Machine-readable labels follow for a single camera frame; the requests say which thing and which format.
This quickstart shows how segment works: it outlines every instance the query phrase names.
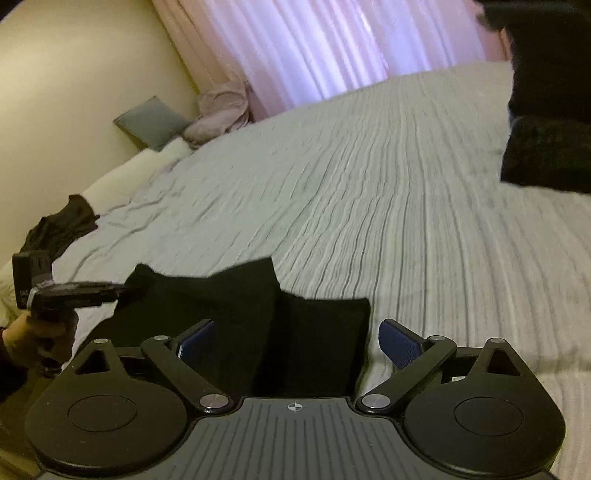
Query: black towel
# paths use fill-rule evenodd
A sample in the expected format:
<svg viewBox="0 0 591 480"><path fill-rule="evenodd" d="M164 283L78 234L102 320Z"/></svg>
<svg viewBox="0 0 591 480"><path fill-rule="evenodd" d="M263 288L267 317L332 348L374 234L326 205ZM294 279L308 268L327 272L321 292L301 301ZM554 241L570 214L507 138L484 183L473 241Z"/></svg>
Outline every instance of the black towel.
<svg viewBox="0 0 591 480"><path fill-rule="evenodd" d="M210 354L192 367L232 398L348 397L363 368L369 301L306 300L280 290L270 258L208 278L166 277L138 265L120 300L88 341L138 346L176 337L202 319L216 325Z"/></svg>

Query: hand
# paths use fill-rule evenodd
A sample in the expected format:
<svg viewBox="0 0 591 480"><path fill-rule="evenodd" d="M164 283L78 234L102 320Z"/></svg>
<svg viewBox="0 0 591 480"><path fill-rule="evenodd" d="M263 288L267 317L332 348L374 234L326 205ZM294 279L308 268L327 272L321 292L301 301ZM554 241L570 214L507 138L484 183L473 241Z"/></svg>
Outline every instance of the hand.
<svg viewBox="0 0 591 480"><path fill-rule="evenodd" d="M37 318L30 312L23 313L2 331L8 359L19 367L35 368L45 357L51 357L60 365L72 357L74 333L78 315L73 310L60 313L54 321ZM53 343L48 351L44 345Z"/></svg>

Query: sheer curtain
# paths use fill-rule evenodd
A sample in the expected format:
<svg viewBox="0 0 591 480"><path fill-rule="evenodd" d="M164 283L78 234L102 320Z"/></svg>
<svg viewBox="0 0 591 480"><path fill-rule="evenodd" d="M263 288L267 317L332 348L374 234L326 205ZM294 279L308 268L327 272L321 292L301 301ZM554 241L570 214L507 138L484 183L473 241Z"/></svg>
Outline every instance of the sheer curtain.
<svg viewBox="0 0 591 480"><path fill-rule="evenodd" d="M259 118L390 76L506 60L472 0L153 1L199 87L248 80Z"/></svg>

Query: metal bolt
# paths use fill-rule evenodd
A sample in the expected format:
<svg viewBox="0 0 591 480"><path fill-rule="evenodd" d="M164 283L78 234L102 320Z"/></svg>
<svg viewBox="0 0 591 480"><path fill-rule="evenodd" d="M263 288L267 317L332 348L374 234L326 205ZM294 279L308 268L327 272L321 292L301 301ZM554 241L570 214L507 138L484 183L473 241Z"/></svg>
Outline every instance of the metal bolt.
<svg viewBox="0 0 591 480"><path fill-rule="evenodd" d="M202 407L208 408L210 410L217 410L228 405L230 403L230 399L227 396L219 393L210 393L209 395L202 396L199 399L199 403L202 405Z"/></svg>
<svg viewBox="0 0 591 480"><path fill-rule="evenodd" d="M390 405L390 399L386 395L373 393L371 395L364 396L361 399L361 403L372 410L379 410L380 408L386 408L388 405Z"/></svg>

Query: bed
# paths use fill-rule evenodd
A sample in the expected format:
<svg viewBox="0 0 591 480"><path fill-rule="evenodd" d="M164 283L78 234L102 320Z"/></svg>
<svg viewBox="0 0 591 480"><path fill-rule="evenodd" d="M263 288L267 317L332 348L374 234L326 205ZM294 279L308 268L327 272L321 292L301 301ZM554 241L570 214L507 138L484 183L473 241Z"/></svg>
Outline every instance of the bed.
<svg viewBox="0 0 591 480"><path fill-rule="evenodd" d="M507 338L565 415L553 471L586 478L591 199L499 183L510 90L509 64L460 66L226 135L100 212L55 277L124 281L139 262L208 275L270 255L286 291L370 299L362 391L391 374L384 318L458 345ZM76 345L112 309L80 311Z"/></svg>

